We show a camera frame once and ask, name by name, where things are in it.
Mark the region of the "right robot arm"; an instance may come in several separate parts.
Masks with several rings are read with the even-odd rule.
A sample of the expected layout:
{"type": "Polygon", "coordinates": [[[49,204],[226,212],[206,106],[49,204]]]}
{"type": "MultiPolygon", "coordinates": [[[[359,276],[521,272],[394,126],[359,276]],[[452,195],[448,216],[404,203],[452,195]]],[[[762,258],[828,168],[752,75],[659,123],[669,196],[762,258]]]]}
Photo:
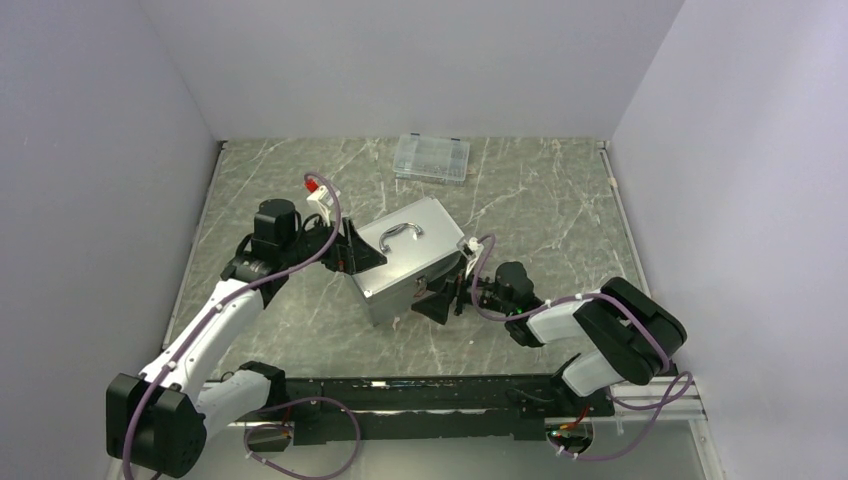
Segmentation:
{"type": "Polygon", "coordinates": [[[688,338],[677,318],[621,277],[597,291],[543,301],[516,261],[499,265],[494,277],[483,279],[459,264],[428,285],[411,309],[443,324],[465,306],[503,324],[523,347],[577,337],[592,342],[593,351],[570,358],[554,375],[551,401],[564,415],[578,413],[591,394],[611,385],[648,384],[669,370],[673,354],[688,338]]]}

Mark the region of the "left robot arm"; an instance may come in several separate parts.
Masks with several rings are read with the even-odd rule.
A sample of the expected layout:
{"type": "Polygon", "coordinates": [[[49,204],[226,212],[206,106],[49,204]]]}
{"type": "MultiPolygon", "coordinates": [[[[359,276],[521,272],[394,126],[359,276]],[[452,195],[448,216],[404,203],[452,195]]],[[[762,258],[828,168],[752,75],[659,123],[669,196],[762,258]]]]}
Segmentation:
{"type": "Polygon", "coordinates": [[[283,369],[258,361],[241,365],[213,387],[206,385],[240,332],[270,305],[291,276],[313,264],[353,276],[387,264],[381,243],[361,237],[334,200],[312,201],[309,224],[293,202],[260,203],[253,230],[236,248],[203,309],[140,373],[119,374],[106,391],[107,452],[126,479],[135,468],[154,478],[181,478],[207,441],[239,418],[279,417],[322,396],[291,396],[283,369]]]}

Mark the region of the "grey metal medicine case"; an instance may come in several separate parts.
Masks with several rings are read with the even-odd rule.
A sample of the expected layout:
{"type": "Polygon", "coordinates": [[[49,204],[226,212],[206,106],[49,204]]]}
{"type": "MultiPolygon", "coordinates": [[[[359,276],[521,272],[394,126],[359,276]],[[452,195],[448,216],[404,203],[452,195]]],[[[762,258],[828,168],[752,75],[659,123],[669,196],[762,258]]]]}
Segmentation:
{"type": "Polygon", "coordinates": [[[464,259],[464,232],[434,197],[425,197],[358,230],[387,258],[352,276],[356,297],[373,325],[390,322],[434,293],[428,283],[464,259]]]}

